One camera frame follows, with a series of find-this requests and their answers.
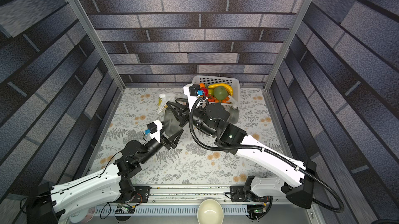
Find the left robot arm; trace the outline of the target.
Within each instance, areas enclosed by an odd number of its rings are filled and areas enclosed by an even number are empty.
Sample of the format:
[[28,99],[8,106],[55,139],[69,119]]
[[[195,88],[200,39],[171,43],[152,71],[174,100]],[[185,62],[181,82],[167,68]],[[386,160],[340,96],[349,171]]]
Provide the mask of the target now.
[[131,178],[162,147],[176,148],[183,130],[170,137],[164,136],[162,130],[146,134],[151,140],[145,144],[137,140],[128,142],[119,159],[97,172],[63,184],[39,185],[26,202],[27,223],[57,224],[103,203],[129,202],[135,196]]

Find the grey translucent spray bottle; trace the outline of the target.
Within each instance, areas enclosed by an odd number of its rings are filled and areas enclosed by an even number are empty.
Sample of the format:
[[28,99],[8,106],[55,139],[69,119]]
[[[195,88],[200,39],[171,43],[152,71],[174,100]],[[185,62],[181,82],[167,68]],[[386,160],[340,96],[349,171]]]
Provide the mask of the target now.
[[165,135],[168,137],[171,137],[182,130],[180,123],[176,120],[173,111],[170,108],[165,110],[163,130]]
[[239,121],[239,108],[238,107],[231,107],[229,109],[229,123],[236,124]]

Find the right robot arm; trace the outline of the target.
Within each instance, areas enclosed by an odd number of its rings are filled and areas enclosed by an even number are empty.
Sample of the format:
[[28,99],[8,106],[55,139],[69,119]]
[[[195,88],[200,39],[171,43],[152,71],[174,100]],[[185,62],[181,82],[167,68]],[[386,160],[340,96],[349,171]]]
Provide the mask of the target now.
[[209,151],[224,151],[261,165],[277,176],[273,183],[249,176],[244,187],[232,194],[232,200],[246,198],[252,202],[266,202],[277,191],[289,202],[301,208],[310,209],[313,198],[315,163],[294,160],[258,142],[246,131],[229,121],[230,114],[218,103],[208,104],[198,98],[194,105],[190,99],[178,98],[168,102],[174,118],[181,127],[189,126],[195,143]]

